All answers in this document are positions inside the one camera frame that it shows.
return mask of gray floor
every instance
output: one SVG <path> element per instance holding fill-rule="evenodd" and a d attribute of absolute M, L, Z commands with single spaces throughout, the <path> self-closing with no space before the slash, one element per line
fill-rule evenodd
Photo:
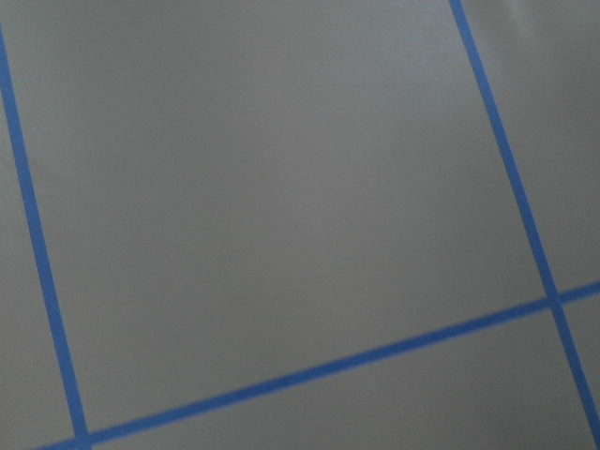
<path fill-rule="evenodd" d="M 465 0 L 560 291 L 600 280 L 600 4 Z M 3 2 L 90 430 L 544 297 L 444 0 Z M 4 113 L 0 447 L 72 437 Z M 600 297 L 565 306 L 600 404 Z M 98 448 L 594 448 L 552 316 Z"/>

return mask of floor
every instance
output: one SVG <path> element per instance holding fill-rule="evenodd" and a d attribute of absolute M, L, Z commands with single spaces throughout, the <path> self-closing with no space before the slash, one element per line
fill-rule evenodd
<path fill-rule="evenodd" d="M 600 448 L 596 0 L 0 21 L 1 448 Z"/>

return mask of diagonal blue line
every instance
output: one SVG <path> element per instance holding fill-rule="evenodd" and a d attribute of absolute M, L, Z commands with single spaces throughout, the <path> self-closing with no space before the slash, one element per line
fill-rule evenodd
<path fill-rule="evenodd" d="M 569 329 L 569 324 L 566 320 L 566 316 L 564 315 L 563 307 L 561 306 L 561 298 L 556 290 L 556 284 L 554 283 L 554 278 L 552 276 L 552 272 L 550 271 L 546 252 L 544 251 L 537 227 L 535 226 L 533 212 L 529 205 L 529 201 L 527 200 L 525 188 L 521 182 L 510 143 L 508 142 L 506 132 L 504 131 L 503 121 L 500 117 L 500 113 L 498 112 L 496 101 L 494 100 L 494 96 L 489 85 L 488 76 L 484 70 L 483 63 L 479 56 L 479 52 L 477 51 L 477 47 L 469 27 L 469 22 L 467 21 L 467 17 L 464 9 L 462 8 L 460 0 L 449 1 L 455 21 L 457 23 L 460 37 L 462 38 L 465 50 L 469 56 L 469 61 L 471 62 L 472 71 L 475 79 L 477 80 L 481 97 L 486 106 L 487 117 L 493 129 L 494 137 L 496 138 L 496 143 L 498 144 L 502 161 L 504 163 L 504 168 L 506 169 L 506 174 L 508 175 L 511 187 L 513 189 L 513 194 L 515 195 L 515 199 L 517 201 L 518 211 L 521 215 L 521 220 L 529 239 L 529 244 L 532 249 L 533 257 L 535 258 L 537 270 L 540 274 L 540 278 L 542 279 L 542 284 L 544 285 L 547 300 L 550 303 L 550 309 L 561 338 L 564 353 L 577 386 L 579 397 L 581 399 L 581 403 L 583 404 L 583 409 L 586 413 L 593 439 L 596 447 L 600 449 L 600 421 L 598 420 L 598 412 L 593 403 L 590 386 L 588 385 L 581 362 L 579 361 L 575 342 L 571 336 L 571 330 Z"/>
<path fill-rule="evenodd" d="M 564 303 L 570 303 L 599 293 L 600 281 L 576 288 L 572 291 L 563 292 L 561 293 L 561 299 L 564 301 Z M 416 351 L 419 348 L 424 348 L 426 346 L 434 345 L 445 340 L 451 340 L 453 338 L 460 338 L 461 336 L 469 333 L 483 331 L 492 326 L 508 323 L 548 308 L 550 308 L 550 305 L 547 299 L 534 300 L 523 305 L 510 307 L 509 309 L 505 309 L 470 321 L 451 325 L 437 331 L 425 333 L 424 335 L 409 337 L 408 339 L 404 339 L 378 349 L 348 356 L 332 363 L 325 363 L 324 365 L 316 366 L 314 368 L 300 370 L 290 375 L 285 375 L 270 381 L 252 384 L 246 388 L 234 390 L 229 393 L 217 395 L 204 400 L 199 400 L 179 408 L 174 408 L 165 412 L 158 412 L 120 425 L 104 428 L 91 434 L 92 442 L 93 444 L 104 443 L 106 441 L 123 438 L 131 434 L 147 431 L 148 429 L 165 426 L 172 422 L 187 419 L 195 415 L 210 413 L 213 410 L 232 406 L 235 403 L 242 403 L 253 398 L 266 396 L 276 392 L 277 390 L 284 390 L 294 387 L 297 384 L 308 383 L 312 380 L 316 380 L 317 378 L 324 378 L 345 370 L 366 366 L 368 364 L 376 363 L 377 361 L 387 357 L 400 355 L 410 351 Z M 350 364 L 352 361 L 355 363 L 360 362 L 360 364 L 353 366 Z M 303 373 L 317 374 L 319 368 L 321 368 L 321 370 L 324 368 L 337 368 L 337 371 L 322 371 L 320 372 L 319 377 L 304 380 L 302 379 Z M 75 449 L 75 442 L 73 440 L 67 440 L 39 447 L 38 450 L 73 449 Z"/>
<path fill-rule="evenodd" d="M 75 379 L 75 371 L 71 362 L 70 353 L 68 350 L 67 335 L 61 317 L 60 308 L 58 306 L 58 298 L 56 289 L 54 288 L 53 274 L 48 258 L 48 251 L 44 241 L 44 233 L 41 227 L 39 218 L 38 204 L 36 202 L 36 194 L 29 172 L 29 163 L 25 152 L 25 143 L 21 122 L 19 120 L 19 112 L 17 110 L 17 102 L 12 88 L 12 80 L 10 79 L 10 70 L 8 67 L 7 50 L 4 43 L 2 30 L 0 29 L 0 90 L 2 90 L 2 99 L 4 100 L 4 109 L 7 117 L 8 134 L 12 143 L 12 153 L 15 159 L 17 175 L 19 177 L 19 185 L 21 186 L 22 204 L 27 218 L 29 227 L 29 235 L 31 237 L 31 245 L 34 250 L 36 259 L 37 274 L 39 284 L 41 286 L 44 303 L 46 305 L 46 313 L 50 330 L 52 332 L 52 341 L 56 359 L 60 367 L 60 373 L 67 396 L 68 410 L 70 413 L 71 423 L 77 442 L 80 443 L 80 449 L 85 450 L 91 448 L 87 441 L 87 425 L 83 415 L 83 405 Z"/>

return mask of gray surface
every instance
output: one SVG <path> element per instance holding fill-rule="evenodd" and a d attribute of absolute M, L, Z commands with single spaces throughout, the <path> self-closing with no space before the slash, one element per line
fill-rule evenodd
<path fill-rule="evenodd" d="M 565 308 L 593 399 L 600 405 L 600 296 Z"/>
<path fill-rule="evenodd" d="M 72 431 L 0 110 L 0 448 L 10 450 Z"/>
<path fill-rule="evenodd" d="M 600 2 L 466 0 L 556 282 L 600 275 Z"/>
<path fill-rule="evenodd" d="M 599 7 L 465 7 L 559 285 L 596 280 Z M 0 18 L 92 430 L 543 295 L 445 0 Z M 68 420 L 2 127 L 23 448 Z M 565 368 L 545 314 L 105 447 L 591 448 Z"/>
<path fill-rule="evenodd" d="M 543 313 L 99 447 L 164 448 L 564 450 L 593 442 Z"/>

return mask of blue stripe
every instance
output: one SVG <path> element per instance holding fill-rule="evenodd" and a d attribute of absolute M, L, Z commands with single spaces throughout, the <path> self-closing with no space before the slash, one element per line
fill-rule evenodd
<path fill-rule="evenodd" d="M 2 90 L 2 99 L 4 100 L 4 109 L 7 116 L 8 134 L 12 143 L 12 152 L 15 158 L 15 166 L 19 177 L 19 185 L 21 186 L 22 204 L 27 218 L 29 227 L 29 235 L 31 244 L 34 250 L 36 259 L 37 274 L 41 285 L 44 303 L 46 305 L 46 313 L 50 330 L 52 332 L 52 341 L 58 366 L 67 396 L 68 410 L 73 425 L 78 443 L 82 443 L 82 450 L 91 448 L 87 441 L 87 425 L 83 415 L 82 401 L 75 380 L 75 371 L 71 362 L 70 353 L 67 344 L 67 335 L 61 317 L 58 299 L 56 297 L 56 289 L 54 288 L 53 274 L 48 258 L 48 251 L 44 241 L 44 233 L 41 228 L 39 218 L 38 204 L 34 186 L 29 172 L 29 163 L 25 152 L 25 143 L 23 140 L 23 132 L 21 130 L 21 122 L 19 120 L 19 112 L 17 110 L 17 102 L 12 88 L 12 80 L 10 79 L 10 71 L 8 68 L 7 50 L 4 43 L 2 29 L 0 29 L 0 89 Z"/>
<path fill-rule="evenodd" d="M 585 374 L 583 373 L 583 368 L 581 366 L 581 362 L 579 361 L 575 342 L 571 336 L 571 330 L 569 329 L 563 307 L 561 306 L 561 298 L 556 291 L 556 285 L 554 283 L 552 272 L 550 271 L 546 252 L 544 251 L 542 241 L 535 226 L 532 209 L 529 205 L 529 201 L 527 200 L 527 195 L 525 194 L 525 189 L 521 182 L 520 175 L 518 174 L 517 164 L 515 162 L 515 158 L 513 157 L 513 152 L 508 142 L 506 132 L 504 131 L 503 122 L 500 117 L 500 113 L 498 112 L 496 101 L 494 100 L 494 96 L 489 85 L 488 77 L 484 70 L 483 63 L 481 62 L 481 58 L 479 57 L 479 52 L 475 46 L 475 41 L 473 39 L 473 35 L 471 33 L 471 29 L 460 0 L 449 1 L 457 23 L 458 31 L 462 38 L 465 50 L 469 56 L 472 71 L 475 79 L 477 80 L 481 97 L 486 106 L 487 117 L 493 129 L 496 143 L 498 144 L 502 161 L 504 163 L 504 168 L 506 169 L 506 173 L 513 189 L 513 194 L 515 195 L 515 199 L 517 201 L 518 211 L 521 215 L 521 220 L 523 221 L 523 225 L 529 239 L 532 254 L 535 258 L 537 270 L 540 274 L 540 278 L 542 279 L 542 284 L 544 285 L 544 290 L 550 303 L 552 316 L 554 317 L 554 322 L 556 323 L 556 328 L 561 338 L 564 353 L 577 385 L 579 397 L 581 398 L 581 403 L 583 404 L 583 409 L 585 410 L 593 439 L 596 447 L 600 449 L 600 421 L 598 420 L 598 412 L 593 403 L 590 386 L 588 385 Z"/>
<path fill-rule="evenodd" d="M 600 293 L 600 282 L 582 286 L 572 291 L 567 291 L 561 294 L 562 300 L 566 302 L 575 302 L 581 300 L 590 295 Z M 105 443 L 106 441 L 112 441 L 115 439 L 123 438 L 131 434 L 140 433 L 148 429 L 161 427 L 168 425 L 178 420 L 187 419 L 195 415 L 201 415 L 204 413 L 210 413 L 213 410 L 224 408 L 235 403 L 242 403 L 246 400 L 266 396 L 277 390 L 283 390 L 290 387 L 294 387 L 300 383 L 307 383 L 316 378 L 324 378 L 329 375 L 335 375 L 336 373 L 357 368 L 360 366 L 366 366 L 368 364 L 376 363 L 377 361 L 415 351 L 418 348 L 423 348 L 428 345 L 434 345 L 445 340 L 451 340 L 453 338 L 460 338 L 461 336 L 477 331 L 482 331 L 492 326 L 508 323 L 513 320 L 529 316 L 536 312 L 543 311 L 550 308 L 548 300 L 534 300 L 532 302 L 505 309 L 487 316 L 466 321 L 456 325 L 452 325 L 441 330 L 426 333 L 417 337 L 410 337 L 405 340 L 398 341 L 385 347 L 374 349 L 371 351 L 362 352 L 354 356 L 348 356 L 342 358 L 333 363 L 326 363 L 321 366 L 314 368 L 308 368 L 294 372 L 293 374 L 286 375 L 274 380 L 259 382 L 252 384 L 249 387 L 242 388 L 239 390 L 231 391 L 226 394 L 221 394 L 215 397 L 210 397 L 204 400 L 200 400 L 194 403 L 190 403 L 186 406 L 174 408 L 165 412 L 158 412 L 156 414 L 149 415 L 147 417 L 136 419 L 130 422 L 126 422 L 121 425 L 114 427 L 104 428 L 102 430 L 93 432 L 91 434 L 92 441 L 94 444 Z M 352 365 L 349 364 L 352 361 L 360 361 L 360 364 Z M 323 372 L 323 368 L 337 368 L 337 371 Z M 314 374 L 319 372 L 321 368 L 321 374 L 319 377 L 304 379 L 302 380 L 302 374 Z M 38 450 L 72 450 L 75 448 L 75 442 L 72 440 L 61 441 L 51 443 L 43 447 L 39 447 Z"/>

